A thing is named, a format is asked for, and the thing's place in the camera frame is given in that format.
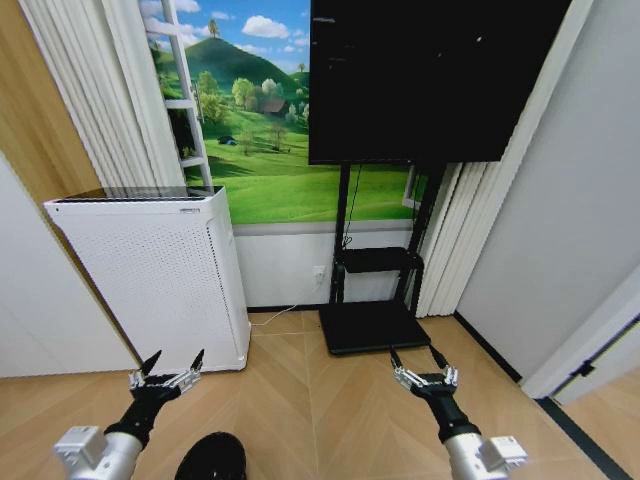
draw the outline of wall outlet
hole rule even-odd
[[[316,285],[320,285],[324,281],[324,265],[316,265],[313,267],[313,279],[316,281]]]

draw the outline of green hill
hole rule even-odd
[[[189,71],[197,77],[209,70],[223,90],[231,90],[233,81],[244,77],[255,85],[271,78],[281,83],[285,94],[295,93],[297,83],[286,73],[264,58],[234,47],[221,38],[209,37],[185,49]]]
[[[309,72],[296,72],[289,76],[301,87],[309,88]]]

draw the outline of wooden floor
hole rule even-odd
[[[632,478],[640,478],[640,368],[562,409]]]
[[[515,435],[529,453],[513,478],[604,478],[453,318],[421,323],[459,368],[456,398],[471,420],[485,435]],[[401,356],[416,372],[436,370],[426,350]],[[51,452],[60,435],[72,425],[109,425],[128,404],[122,372],[0,380],[1,477],[64,478]],[[244,371],[204,375],[167,404],[135,478],[173,478],[190,446],[218,430],[243,442],[249,480],[450,478],[436,423],[394,381],[389,355],[329,356],[316,312],[254,327]]]

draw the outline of black tv stand base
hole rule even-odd
[[[331,303],[320,323],[333,355],[426,346],[431,339],[401,301]]]

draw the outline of tv stand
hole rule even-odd
[[[429,345],[430,339],[416,321],[418,298],[424,273],[424,262],[419,254],[424,232],[429,224],[433,205],[444,171],[445,163],[429,163],[417,167],[427,176],[417,218],[407,248],[343,247],[345,217],[349,194],[351,163],[340,166],[338,213],[331,272],[329,304],[320,307],[320,322],[329,352],[334,355],[371,352],[394,348]],[[377,302],[344,303],[344,279],[346,272],[366,273],[399,271],[394,297]],[[405,290],[411,271],[416,276],[410,306],[405,304]]]

